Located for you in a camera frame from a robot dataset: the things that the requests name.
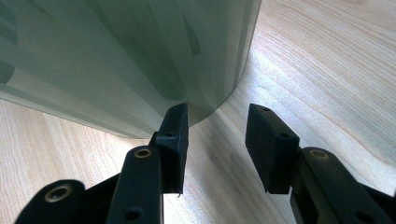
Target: wooden table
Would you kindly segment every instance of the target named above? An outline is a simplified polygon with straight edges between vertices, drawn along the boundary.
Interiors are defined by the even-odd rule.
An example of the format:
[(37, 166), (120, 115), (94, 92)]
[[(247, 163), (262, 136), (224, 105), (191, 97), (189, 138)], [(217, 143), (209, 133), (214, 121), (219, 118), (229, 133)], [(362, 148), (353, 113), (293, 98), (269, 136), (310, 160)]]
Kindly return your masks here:
[[(191, 127), (181, 197), (165, 223), (293, 223), (289, 196), (264, 193), (244, 146), (249, 103), (266, 105), (301, 146), (336, 154), (362, 183), (396, 187), (396, 2), (262, 1), (246, 73), (215, 113)], [(148, 140), (120, 138), (0, 102), (0, 223), (50, 182), (86, 187), (120, 171)]]

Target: wooden floor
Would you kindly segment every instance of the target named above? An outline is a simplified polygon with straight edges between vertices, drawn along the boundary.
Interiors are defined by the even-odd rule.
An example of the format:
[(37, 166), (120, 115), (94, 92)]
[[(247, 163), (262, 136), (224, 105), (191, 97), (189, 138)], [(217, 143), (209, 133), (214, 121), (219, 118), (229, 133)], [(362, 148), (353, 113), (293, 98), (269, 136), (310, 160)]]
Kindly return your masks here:
[[(266, 105), (301, 146), (336, 154), (362, 183), (396, 188), (396, 2), (263, 0), (244, 77), (191, 127), (181, 197), (165, 223), (293, 223), (289, 196), (268, 195), (244, 146), (249, 103)], [(61, 178), (90, 187), (120, 171), (124, 139), (0, 102), (0, 223)]]

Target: wood grain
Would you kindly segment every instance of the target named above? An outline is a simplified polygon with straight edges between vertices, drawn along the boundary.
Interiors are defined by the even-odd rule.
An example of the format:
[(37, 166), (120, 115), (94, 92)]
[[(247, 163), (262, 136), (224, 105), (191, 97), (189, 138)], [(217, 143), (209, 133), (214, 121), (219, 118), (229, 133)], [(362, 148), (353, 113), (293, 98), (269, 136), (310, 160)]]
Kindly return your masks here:
[[(248, 104), (271, 107), (301, 146), (336, 154), (362, 183), (396, 187), (396, 2), (262, 1), (245, 75), (232, 96), (191, 127), (181, 197), (165, 223), (293, 223), (289, 196), (268, 195), (244, 146)], [(0, 104), (0, 223), (48, 183), (87, 187), (146, 144), (7, 102)]]

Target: gray-green object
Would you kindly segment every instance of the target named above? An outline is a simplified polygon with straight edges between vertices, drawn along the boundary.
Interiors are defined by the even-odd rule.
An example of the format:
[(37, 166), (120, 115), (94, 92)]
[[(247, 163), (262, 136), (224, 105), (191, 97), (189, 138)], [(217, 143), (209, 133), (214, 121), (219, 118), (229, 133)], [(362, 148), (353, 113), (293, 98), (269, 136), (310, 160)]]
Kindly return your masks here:
[(0, 98), (130, 137), (190, 125), (243, 74), (260, 0), (0, 3)]

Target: light wood surface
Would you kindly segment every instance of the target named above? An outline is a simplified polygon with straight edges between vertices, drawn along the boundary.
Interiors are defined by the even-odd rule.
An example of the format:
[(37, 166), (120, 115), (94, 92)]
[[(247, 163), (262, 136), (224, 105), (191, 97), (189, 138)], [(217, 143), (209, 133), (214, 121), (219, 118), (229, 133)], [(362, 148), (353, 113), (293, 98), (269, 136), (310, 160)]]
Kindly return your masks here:
[[(165, 223), (293, 223), (289, 196), (268, 195), (244, 146), (248, 104), (266, 105), (301, 146), (336, 154), (362, 183), (396, 188), (396, 2), (262, 1), (246, 73), (191, 127), (185, 192), (166, 195)], [(148, 140), (120, 138), (0, 102), (0, 223), (45, 185), (86, 187), (120, 171)]]

